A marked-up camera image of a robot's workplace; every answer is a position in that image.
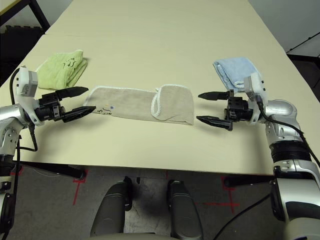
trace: gray floor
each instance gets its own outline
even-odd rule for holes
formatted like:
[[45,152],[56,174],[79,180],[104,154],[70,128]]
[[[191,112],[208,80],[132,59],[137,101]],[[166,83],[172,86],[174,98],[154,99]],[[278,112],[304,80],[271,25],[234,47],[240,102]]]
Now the gray floor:
[[[100,202],[116,181],[129,176],[134,181],[133,208],[126,213],[127,233],[170,235],[170,215],[166,206],[169,179],[183,180],[192,195],[203,225],[205,240],[211,240],[235,214],[270,192],[267,183],[242,186],[235,190],[223,188],[222,174],[88,167],[85,183],[66,176],[25,167],[19,178],[14,227],[8,240],[81,240],[89,236]],[[235,205],[234,213],[228,203]],[[225,229],[222,240],[280,240],[284,224],[276,220],[270,200],[253,208]]]

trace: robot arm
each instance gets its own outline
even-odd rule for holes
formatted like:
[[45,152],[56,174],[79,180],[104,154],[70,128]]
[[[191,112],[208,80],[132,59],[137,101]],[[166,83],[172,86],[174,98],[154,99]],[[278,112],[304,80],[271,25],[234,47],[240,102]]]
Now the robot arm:
[[[39,100],[34,99],[38,86],[37,73],[29,71],[26,67],[20,67],[18,70],[15,94],[18,104],[14,104],[12,84],[16,74],[17,71],[14,72],[10,81],[12,105],[0,107],[0,233],[5,233],[6,236],[13,226],[15,215],[15,192],[10,194],[8,191],[12,185],[10,172],[13,168],[16,149],[18,156],[20,149],[37,151],[35,126],[44,125],[45,120],[62,120],[66,123],[82,118],[96,108],[95,106],[82,106],[66,112],[65,108],[60,105],[63,98],[79,96],[86,92],[88,88],[85,87],[57,90],[42,95]],[[19,146],[20,131],[26,128],[30,130],[34,149]]]
[[320,163],[309,148],[297,122],[297,109],[285,100],[268,101],[264,81],[258,73],[244,79],[248,101],[235,97],[233,90],[206,92],[206,100],[227,100],[224,120],[197,116],[214,127],[233,129],[233,122],[265,124],[265,133],[273,159],[274,180],[271,203],[274,216],[287,223],[286,240],[320,239]]

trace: towel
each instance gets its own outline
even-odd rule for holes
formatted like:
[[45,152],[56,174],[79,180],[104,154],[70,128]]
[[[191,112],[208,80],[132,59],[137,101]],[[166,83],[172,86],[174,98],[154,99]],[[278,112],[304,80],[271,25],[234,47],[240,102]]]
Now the towel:
[[157,92],[97,86],[85,100],[84,106],[96,106],[94,113],[126,119],[194,124],[193,96],[182,85],[165,84]]
[[36,70],[41,89],[65,89],[73,87],[87,67],[84,52],[56,53]]
[[228,90],[233,89],[235,93],[245,91],[244,78],[252,73],[259,73],[255,65],[246,57],[219,59],[213,63],[213,66],[225,87]]

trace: table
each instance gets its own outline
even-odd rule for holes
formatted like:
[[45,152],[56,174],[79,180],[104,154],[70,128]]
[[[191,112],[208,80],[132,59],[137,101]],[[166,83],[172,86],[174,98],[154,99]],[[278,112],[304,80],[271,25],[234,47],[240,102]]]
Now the table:
[[[102,9],[103,1],[94,2],[101,4],[95,9]],[[107,12],[115,11],[118,2],[107,1]],[[226,101],[206,101],[197,95],[225,90],[212,66],[214,60],[246,56],[261,72],[269,99],[284,99],[297,107],[297,120],[310,147],[320,155],[320,104],[249,3],[134,2],[127,17],[119,13],[122,17],[106,24],[104,33],[86,29],[81,35],[77,32],[80,28],[70,28],[72,22],[67,20],[65,29],[54,32],[55,25],[74,11],[69,9],[74,3],[85,4],[83,0],[72,2],[21,64],[34,71],[54,53],[82,49],[88,66],[76,86],[152,91],[163,84],[181,84],[191,89],[195,115],[222,118]],[[143,11],[146,6],[155,10]],[[83,19],[78,24],[85,29],[94,20],[90,17],[86,17],[88,25],[82,25]],[[92,28],[97,31],[102,23],[95,21]],[[8,84],[0,89],[1,105],[10,104]],[[36,97],[49,92],[38,88]],[[70,110],[82,105],[88,94],[61,103]],[[229,132],[198,120],[190,126],[90,114],[74,122],[47,122],[37,128],[39,151],[23,152],[22,157],[38,163],[271,175],[273,162],[264,128],[238,122]],[[21,145],[32,147],[27,130],[22,132]]]

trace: red tape mark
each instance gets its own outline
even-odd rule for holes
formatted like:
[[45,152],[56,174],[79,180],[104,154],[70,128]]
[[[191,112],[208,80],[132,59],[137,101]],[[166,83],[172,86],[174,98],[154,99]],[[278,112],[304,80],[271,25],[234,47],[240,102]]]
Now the red tape mark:
[[[18,176],[19,177],[21,176],[23,170],[24,170],[24,166],[22,165],[20,171],[18,172]],[[10,175],[11,176],[15,176],[16,175],[16,171],[10,172]]]
[[80,184],[84,184],[86,182],[86,179],[87,179],[87,176],[88,176],[88,170],[85,169],[85,177],[82,179],[82,180],[79,180],[79,179],[73,179],[73,183],[77,183],[76,185],[76,189],[75,189],[75,194],[74,194],[74,199],[73,199],[73,203],[72,205],[76,205],[76,202],[77,202],[77,197],[78,197],[78,192],[79,192],[79,187],[80,187]]
[[234,207],[239,206],[239,204],[232,202],[232,191],[234,191],[234,190],[236,190],[236,189],[235,189],[234,187],[227,187],[227,186],[225,186],[224,180],[225,180],[225,177],[224,177],[224,176],[221,176],[222,189],[228,191],[229,203],[230,203],[229,206],[230,206],[230,208],[231,208],[232,214],[235,214],[235,209],[234,209]]

